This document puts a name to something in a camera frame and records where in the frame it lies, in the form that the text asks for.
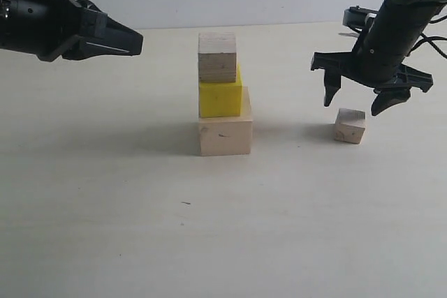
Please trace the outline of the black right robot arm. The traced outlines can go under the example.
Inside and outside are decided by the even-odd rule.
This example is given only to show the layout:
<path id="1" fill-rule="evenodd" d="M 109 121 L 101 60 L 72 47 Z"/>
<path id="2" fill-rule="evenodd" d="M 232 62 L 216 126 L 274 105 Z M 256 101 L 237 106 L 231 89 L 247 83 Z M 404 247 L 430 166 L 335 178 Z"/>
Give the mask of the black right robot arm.
<path id="1" fill-rule="evenodd" d="M 315 52 L 311 61 L 312 70 L 324 71 L 324 106 L 331 104 L 344 77 L 374 90 L 374 116 L 407 102 L 412 88 L 428 92 L 432 76 L 405 65 L 404 59 L 445 7 L 446 0 L 383 0 L 378 10 L 347 8 L 344 26 L 360 32 L 352 50 Z"/>

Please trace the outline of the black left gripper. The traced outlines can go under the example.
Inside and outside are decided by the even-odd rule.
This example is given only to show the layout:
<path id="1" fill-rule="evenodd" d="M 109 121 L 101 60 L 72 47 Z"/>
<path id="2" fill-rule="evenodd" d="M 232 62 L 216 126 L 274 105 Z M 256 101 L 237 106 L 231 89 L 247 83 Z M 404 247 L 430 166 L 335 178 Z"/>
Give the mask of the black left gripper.
<path id="1" fill-rule="evenodd" d="M 107 17 L 90 0 L 20 0 L 20 51 L 41 61 L 132 57 L 142 45 L 141 33 Z"/>

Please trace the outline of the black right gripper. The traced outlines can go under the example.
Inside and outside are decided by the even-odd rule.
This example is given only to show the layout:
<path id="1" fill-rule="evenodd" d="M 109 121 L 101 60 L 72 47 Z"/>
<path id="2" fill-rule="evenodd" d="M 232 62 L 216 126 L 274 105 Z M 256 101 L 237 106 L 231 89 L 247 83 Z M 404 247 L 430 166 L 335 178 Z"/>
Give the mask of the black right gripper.
<path id="1" fill-rule="evenodd" d="M 411 97 L 410 88 L 416 87 L 424 93 L 433 85 L 430 74 L 400 64 L 395 74 L 385 82 L 377 82 L 361 76 L 354 66 L 350 52 L 315 52 L 311 70 L 324 70 L 325 95 L 323 105 L 329 107 L 335 94 L 340 90 L 342 77 L 374 89 L 376 98 L 371 106 L 372 116 L 378 116 L 390 107 L 407 102 Z"/>

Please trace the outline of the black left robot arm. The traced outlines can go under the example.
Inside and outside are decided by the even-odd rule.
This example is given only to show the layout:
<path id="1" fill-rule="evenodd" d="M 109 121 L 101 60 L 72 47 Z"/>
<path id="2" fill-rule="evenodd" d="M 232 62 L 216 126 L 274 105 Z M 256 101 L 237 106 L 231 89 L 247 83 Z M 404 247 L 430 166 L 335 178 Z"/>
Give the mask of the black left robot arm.
<path id="1" fill-rule="evenodd" d="M 137 56 L 143 36 L 90 0 L 1 0 L 1 49 L 40 61 Z"/>

